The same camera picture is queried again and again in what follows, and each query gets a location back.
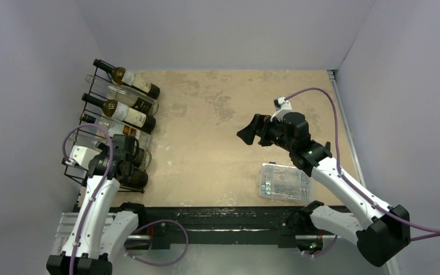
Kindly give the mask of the tall clear glass bottle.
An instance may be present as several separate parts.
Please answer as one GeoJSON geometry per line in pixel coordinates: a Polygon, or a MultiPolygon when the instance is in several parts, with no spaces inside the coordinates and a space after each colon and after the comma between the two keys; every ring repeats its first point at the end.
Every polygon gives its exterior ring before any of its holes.
{"type": "MultiPolygon", "coordinates": [[[[142,131],[138,131],[135,138],[139,142],[139,148],[135,148],[134,152],[136,156],[135,166],[139,170],[145,171],[150,165],[152,159],[152,155],[149,151],[152,136],[142,131]]],[[[68,140],[70,142],[74,142],[74,144],[77,146],[86,146],[96,150],[99,149],[99,145],[101,143],[108,145],[106,138],[94,135],[86,135],[84,133],[73,133],[70,135],[70,137],[68,137],[68,140]]]]}

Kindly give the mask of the clear square bottle gold cap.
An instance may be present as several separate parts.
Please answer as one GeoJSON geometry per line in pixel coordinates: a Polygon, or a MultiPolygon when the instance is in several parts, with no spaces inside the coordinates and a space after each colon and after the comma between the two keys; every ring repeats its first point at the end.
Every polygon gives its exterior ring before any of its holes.
{"type": "Polygon", "coordinates": [[[139,141],[139,147],[145,150],[150,150],[152,145],[152,136],[133,126],[120,122],[112,118],[96,118],[86,113],[82,113],[80,120],[83,123],[97,124],[103,129],[106,129],[108,135],[112,138],[114,135],[128,135],[133,136],[139,141]]]}

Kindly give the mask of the dark open-neck wine bottle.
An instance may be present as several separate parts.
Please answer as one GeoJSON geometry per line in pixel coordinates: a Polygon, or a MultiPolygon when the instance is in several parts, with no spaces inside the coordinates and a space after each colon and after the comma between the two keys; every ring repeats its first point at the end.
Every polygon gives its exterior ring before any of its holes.
{"type": "Polygon", "coordinates": [[[148,134],[151,134],[156,127],[156,119],[154,117],[137,111],[117,100],[101,100],[87,93],[84,93],[81,99],[100,108],[106,117],[122,121],[148,134]]]}

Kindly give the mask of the clear glass black-label bottle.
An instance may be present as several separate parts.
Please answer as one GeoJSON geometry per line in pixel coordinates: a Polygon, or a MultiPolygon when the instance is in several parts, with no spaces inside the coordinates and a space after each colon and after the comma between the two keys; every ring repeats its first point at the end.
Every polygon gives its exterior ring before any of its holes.
{"type": "Polygon", "coordinates": [[[125,85],[113,84],[100,77],[88,74],[86,82],[92,84],[92,90],[96,93],[103,93],[108,99],[115,99],[146,115],[154,116],[159,108],[159,103],[136,90],[125,85]]]}

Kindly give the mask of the dark green labelled wine bottle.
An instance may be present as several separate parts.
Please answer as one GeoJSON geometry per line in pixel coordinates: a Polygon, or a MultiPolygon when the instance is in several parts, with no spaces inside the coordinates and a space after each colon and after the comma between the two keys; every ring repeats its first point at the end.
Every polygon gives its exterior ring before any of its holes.
{"type": "Polygon", "coordinates": [[[160,95],[160,88],[142,78],[130,70],[120,66],[113,66],[103,60],[95,59],[93,65],[110,75],[115,84],[125,85],[144,93],[145,95],[157,99],[160,95]]]}

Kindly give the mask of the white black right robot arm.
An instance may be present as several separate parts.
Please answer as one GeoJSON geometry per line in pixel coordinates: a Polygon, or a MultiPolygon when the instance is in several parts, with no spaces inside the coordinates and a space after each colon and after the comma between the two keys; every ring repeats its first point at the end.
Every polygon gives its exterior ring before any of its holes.
{"type": "Polygon", "coordinates": [[[310,203],[312,210],[298,219],[302,231],[334,233],[356,245],[364,259],[377,267],[410,244],[409,212],[378,198],[341,168],[330,144],[311,138],[303,114],[288,112],[282,119],[256,114],[237,136],[247,145],[259,137],[263,147],[275,145],[288,151],[295,167],[325,186],[349,210],[340,213],[322,203],[310,203]]]}

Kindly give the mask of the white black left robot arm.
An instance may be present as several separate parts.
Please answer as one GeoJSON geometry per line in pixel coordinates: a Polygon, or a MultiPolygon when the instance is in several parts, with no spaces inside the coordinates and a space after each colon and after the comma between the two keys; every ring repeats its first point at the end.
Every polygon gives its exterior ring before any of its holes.
{"type": "Polygon", "coordinates": [[[84,201],[60,254],[49,256],[49,274],[112,274],[112,262],[129,233],[146,231],[148,219],[137,209],[122,210],[107,226],[113,198],[138,170],[139,141],[114,135],[100,150],[74,146],[66,161],[87,170],[84,201]]]}

